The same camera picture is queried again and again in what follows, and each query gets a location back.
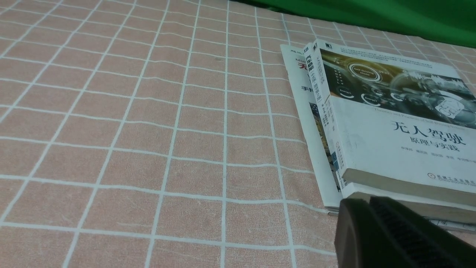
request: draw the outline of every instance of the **black object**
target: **black object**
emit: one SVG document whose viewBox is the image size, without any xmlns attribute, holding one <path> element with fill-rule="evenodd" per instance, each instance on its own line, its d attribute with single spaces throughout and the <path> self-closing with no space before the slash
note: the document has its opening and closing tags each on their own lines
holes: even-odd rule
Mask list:
<svg viewBox="0 0 476 268">
<path fill-rule="evenodd" d="M 389 197 L 340 202 L 340 268 L 476 268 L 476 248 Z"/>
</svg>

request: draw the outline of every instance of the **white book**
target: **white book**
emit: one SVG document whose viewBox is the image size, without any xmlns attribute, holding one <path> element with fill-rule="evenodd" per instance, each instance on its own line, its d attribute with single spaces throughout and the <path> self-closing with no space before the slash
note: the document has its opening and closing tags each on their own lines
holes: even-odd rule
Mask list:
<svg viewBox="0 0 476 268">
<path fill-rule="evenodd" d="M 316 101 L 312 92 L 308 72 L 306 66 L 303 64 L 305 60 L 303 49 L 288 45 L 281 45 L 281 52 L 286 70 L 288 72 L 289 83 L 293 92 L 298 116 L 301 121 L 303 134 L 308 146 L 311 163 L 321 193 L 321 198 L 324 206 L 329 210 L 330 214 L 338 212 L 339 203 L 342 198 L 362 197 L 364 199 L 368 199 L 370 196 L 389 196 L 404 204 L 406 203 L 406 205 L 408 205 L 408 203 L 417 203 L 423 204 L 423 206 L 434 206 L 435 209 L 443 208 L 450 210 L 454 207 L 460 206 L 462 210 L 461 213 L 463 214 L 467 213 L 467 210 L 474 211 L 474 208 L 470 206 L 445 203 L 437 200 L 420 198 L 417 196 L 399 195 L 355 183 L 347 183 L 347 186 L 344 187 L 345 191 L 340 192 L 339 186 L 336 185 L 336 180 L 329 165 L 325 146 L 322 142 L 322 134 L 319 133 L 319 122 L 316 120 L 316 117 L 318 119 L 319 114 L 315 109 Z M 422 210 L 417 208 L 416 211 L 424 216 L 430 216 L 430 214 L 425 214 L 424 209 Z M 439 220 L 431 221 L 444 229 L 476 232 L 476 227 L 468 224 L 463 225 L 457 222 Z"/>
<path fill-rule="evenodd" d="M 454 68 L 322 40 L 304 52 L 344 187 L 476 206 L 476 98 Z"/>
</svg>

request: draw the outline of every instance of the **book spine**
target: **book spine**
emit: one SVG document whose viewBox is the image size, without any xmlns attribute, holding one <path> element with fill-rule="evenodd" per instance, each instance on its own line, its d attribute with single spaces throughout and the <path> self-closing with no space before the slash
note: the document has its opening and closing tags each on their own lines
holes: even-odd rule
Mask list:
<svg viewBox="0 0 476 268">
<path fill-rule="evenodd" d="M 342 178 L 346 165 L 342 152 L 342 141 L 334 118 L 334 109 L 330 98 L 330 89 L 320 52 L 319 40 L 305 47 L 304 56 L 306 58 L 307 71 L 311 79 L 317 108 L 319 109 L 319 114 L 321 114 L 324 134 L 329 146 L 333 165 L 336 168 L 337 180 L 341 190 L 343 190 L 347 185 L 347 182 Z"/>
</svg>

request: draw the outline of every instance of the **pink tablecloth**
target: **pink tablecloth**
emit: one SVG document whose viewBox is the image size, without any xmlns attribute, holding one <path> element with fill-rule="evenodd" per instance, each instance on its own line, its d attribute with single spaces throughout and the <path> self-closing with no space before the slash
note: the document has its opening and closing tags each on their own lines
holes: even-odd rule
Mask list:
<svg viewBox="0 0 476 268">
<path fill-rule="evenodd" d="M 0 6 L 2 268 L 336 267 L 279 45 L 476 83 L 473 49 L 226 0 Z"/>
</svg>

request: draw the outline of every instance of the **green backdrop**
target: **green backdrop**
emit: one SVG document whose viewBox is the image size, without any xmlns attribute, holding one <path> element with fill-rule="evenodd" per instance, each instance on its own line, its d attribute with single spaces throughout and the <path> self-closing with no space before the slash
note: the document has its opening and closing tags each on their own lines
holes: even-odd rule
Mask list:
<svg viewBox="0 0 476 268">
<path fill-rule="evenodd" d="M 279 12 L 476 48 L 476 0 L 240 0 Z"/>
</svg>

